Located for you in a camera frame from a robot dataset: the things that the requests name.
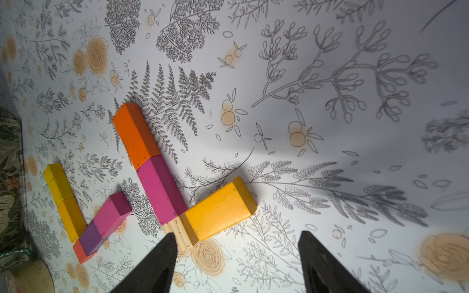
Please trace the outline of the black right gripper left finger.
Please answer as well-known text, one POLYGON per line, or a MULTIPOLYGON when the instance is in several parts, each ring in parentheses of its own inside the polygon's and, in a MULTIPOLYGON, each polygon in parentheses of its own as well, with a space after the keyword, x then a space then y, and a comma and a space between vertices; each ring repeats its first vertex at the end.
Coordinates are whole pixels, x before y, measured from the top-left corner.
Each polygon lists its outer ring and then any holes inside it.
POLYGON ((111 292, 169 293, 177 255, 175 235, 169 233, 111 292))

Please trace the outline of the yellow-orange wooden block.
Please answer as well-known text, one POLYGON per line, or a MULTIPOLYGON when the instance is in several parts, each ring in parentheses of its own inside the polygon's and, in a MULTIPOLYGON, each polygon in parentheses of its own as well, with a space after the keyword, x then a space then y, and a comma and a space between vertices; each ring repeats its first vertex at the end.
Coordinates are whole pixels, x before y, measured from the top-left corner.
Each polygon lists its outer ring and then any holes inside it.
POLYGON ((257 203, 241 177, 208 196, 185 212, 200 241, 253 216, 257 203))

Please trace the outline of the pink wooden block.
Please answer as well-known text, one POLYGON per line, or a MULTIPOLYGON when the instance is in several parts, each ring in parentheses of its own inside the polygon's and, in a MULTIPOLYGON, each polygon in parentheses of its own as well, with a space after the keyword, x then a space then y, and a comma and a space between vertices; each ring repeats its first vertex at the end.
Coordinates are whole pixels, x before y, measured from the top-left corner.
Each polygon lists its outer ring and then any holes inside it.
POLYGON ((137 175, 161 225, 188 210, 163 156, 148 159, 138 168, 137 175))

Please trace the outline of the small red wooden cube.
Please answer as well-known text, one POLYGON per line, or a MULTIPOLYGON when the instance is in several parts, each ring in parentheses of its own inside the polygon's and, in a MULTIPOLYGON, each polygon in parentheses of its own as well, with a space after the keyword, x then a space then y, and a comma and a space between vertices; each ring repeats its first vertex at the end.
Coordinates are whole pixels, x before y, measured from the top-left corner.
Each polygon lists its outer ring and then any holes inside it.
POLYGON ((92 254, 87 254, 85 250, 83 249, 83 246, 80 242, 80 240, 77 240, 73 246, 73 250, 75 252, 75 255, 79 261, 80 264, 84 264, 85 262, 89 261, 91 258, 94 257, 96 252, 92 254))

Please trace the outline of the orange-yellow wooden block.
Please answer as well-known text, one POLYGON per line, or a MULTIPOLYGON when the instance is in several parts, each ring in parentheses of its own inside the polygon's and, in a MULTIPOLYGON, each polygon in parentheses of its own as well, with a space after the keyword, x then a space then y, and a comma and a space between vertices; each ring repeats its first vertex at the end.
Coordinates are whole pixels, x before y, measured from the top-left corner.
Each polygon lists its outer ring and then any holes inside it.
POLYGON ((84 233, 87 224, 74 197, 64 199, 57 207, 69 240, 74 244, 84 233))

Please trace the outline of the orange wooden block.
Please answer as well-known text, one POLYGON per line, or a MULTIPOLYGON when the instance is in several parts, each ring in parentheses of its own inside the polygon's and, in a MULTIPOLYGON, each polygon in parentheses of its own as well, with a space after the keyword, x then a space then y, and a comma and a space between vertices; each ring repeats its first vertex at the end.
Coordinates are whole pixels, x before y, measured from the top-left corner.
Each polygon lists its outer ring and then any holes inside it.
POLYGON ((138 170, 161 150, 136 103, 124 103, 112 119, 132 165, 138 170))

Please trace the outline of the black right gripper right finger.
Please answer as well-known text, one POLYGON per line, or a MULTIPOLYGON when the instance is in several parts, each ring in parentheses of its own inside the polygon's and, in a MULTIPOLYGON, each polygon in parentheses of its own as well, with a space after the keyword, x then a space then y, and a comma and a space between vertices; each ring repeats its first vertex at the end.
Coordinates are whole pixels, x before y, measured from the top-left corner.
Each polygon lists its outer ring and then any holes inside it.
POLYGON ((309 231, 298 249, 307 293, 367 293, 364 287, 309 231))

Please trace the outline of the purple wooden block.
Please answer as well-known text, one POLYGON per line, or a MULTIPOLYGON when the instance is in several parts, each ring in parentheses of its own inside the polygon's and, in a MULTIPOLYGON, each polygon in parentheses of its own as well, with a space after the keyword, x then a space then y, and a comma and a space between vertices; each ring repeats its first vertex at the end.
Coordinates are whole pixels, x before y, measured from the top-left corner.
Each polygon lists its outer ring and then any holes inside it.
POLYGON ((86 227, 84 233, 79 238, 82 248, 87 256, 90 256, 98 251, 98 249, 107 240, 107 237, 102 236, 98 231, 94 221, 86 227))

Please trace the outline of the yellow wooden block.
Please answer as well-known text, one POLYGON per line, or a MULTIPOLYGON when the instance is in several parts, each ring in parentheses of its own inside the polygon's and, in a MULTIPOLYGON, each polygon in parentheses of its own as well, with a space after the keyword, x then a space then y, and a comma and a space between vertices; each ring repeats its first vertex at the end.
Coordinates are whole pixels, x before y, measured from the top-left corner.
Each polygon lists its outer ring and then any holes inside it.
POLYGON ((60 163, 48 165, 44 171, 44 177, 56 206, 59 206, 65 199, 74 197, 71 185, 60 163))

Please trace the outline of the small natural wooden cube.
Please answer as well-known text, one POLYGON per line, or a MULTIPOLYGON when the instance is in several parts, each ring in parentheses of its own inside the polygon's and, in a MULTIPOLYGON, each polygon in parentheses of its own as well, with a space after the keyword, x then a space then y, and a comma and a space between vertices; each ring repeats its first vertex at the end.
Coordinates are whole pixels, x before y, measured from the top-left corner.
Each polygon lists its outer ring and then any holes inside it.
POLYGON ((195 234, 195 231, 185 214, 182 214, 164 224, 162 229, 165 234, 173 233, 175 235, 179 252, 184 252, 185 250, 193 247, 199 241, 199 238, 195 234))

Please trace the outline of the magenta wooden block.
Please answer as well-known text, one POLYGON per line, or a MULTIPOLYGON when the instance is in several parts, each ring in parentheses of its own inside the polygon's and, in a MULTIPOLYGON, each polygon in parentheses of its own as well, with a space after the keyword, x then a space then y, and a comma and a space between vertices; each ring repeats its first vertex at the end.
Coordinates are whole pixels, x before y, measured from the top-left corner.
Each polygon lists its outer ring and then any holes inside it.
POLYGON ((121 226, 132 210, 122 191, 110 195, 93 219, 100 236, 108 238, 121 226))

